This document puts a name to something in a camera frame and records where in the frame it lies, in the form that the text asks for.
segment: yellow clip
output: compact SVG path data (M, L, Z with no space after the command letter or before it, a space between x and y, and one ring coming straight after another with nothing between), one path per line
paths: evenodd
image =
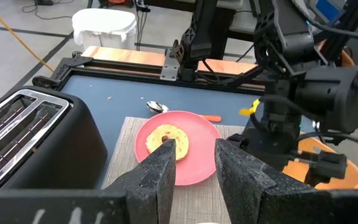
M249 116L251 114L254 114L256 112L256 108L258 107L260 101L259 100L255 100L253 103L252 103L252 106L251 108L249 109L241 109L239 114L240 115L244 115L244 116Z

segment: gray floor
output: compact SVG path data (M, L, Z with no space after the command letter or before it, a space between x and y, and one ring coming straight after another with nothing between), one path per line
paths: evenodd
M72 16L76 11L83 9L86 3L86 0L74 0L74 2L69 4L57 4L51 7L40 6L39 15L44 17ZM63 35L67 35L72 31L71 19L64 18L45 21L35 17L34 13L22 13L22 6L30 4L33 4L32 0L0 0L0 16L15 29ZM97 6L98 1L94 0L94 7ZM121 6L117 6L116 9L134 12L133 9ZM151 10L152 12L148 15L144 29L142 40L144 44L171 46L173 40L179 39L190 24L191 14L189 12L157 7L151 7ZM18 33L18 35L42 58L63 40L63 37L51 37L47 35L22 33ZM226 53L242 55L250 45L250 42L229 39ZM55 68L62 57L70 57L74 50L82 51L83 49L81 46L77 46L71 39L48 61L48 64L52 68ZM163 49L152 47L142 47L142 50L163 52ZM252 51L249 56L243 62L255 61ZM235 57L225 57L225 59L236 60ZM38 61L10 33L0 30L0 97L37 64ZM50 76L51 72L43 67L36 75ZM358 145L345 141L336 150L346 153L358 165Z

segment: blue table surface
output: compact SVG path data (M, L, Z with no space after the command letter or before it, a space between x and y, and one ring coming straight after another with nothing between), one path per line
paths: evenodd
M151 118L153 116L146 107L147 101L165 104L170 110L217 114L222 117L222 122L219 124L245 126L248 117L240 116L239 109L248 108L258 98L258 96L240 93L77 75L69 79L62 92L77 96L88 105L108 150L108 159L99 178L98 187L103 183L125 117ZM303 119L301 130L312 131L311 121Z

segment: floor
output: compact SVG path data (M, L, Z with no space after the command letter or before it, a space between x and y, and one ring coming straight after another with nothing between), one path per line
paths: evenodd
M39 15L44 17L72 16L75 12L86 7L87 0L74 0L68 4L40 6ZM71 19L41 20L34 13L24 14L23 6L33 4L32 0L0 1L0 16L17 31L17 35L47 63L55 68L62 57L70 57L75 50L83 51L82 46L74 43L68 35L72 32ZM132 11L126 7L115 6L116 9ZM173 40L179 39L190 24L191 14L170 9L150 7L144 29L141 47L143 51L163 52L172 45ZM229 39L226 47L225 60L236 60L251 45L250 42ZM255 62L253 52L242 60ZM0 23L0 97L9 91L17 82L30 85L24 77L34 75L50 76L52 73L39 62L6 30ZM344 141L337 151L345 153L348 158L358 165L358 145Z

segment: food on plate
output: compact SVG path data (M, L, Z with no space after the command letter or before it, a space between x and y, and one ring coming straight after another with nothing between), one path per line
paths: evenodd
M189 138L182 129L170 124L163 124L150 133L146 140L147 150L153 153L168 139L176 141L177 161L184 158L189 151Z

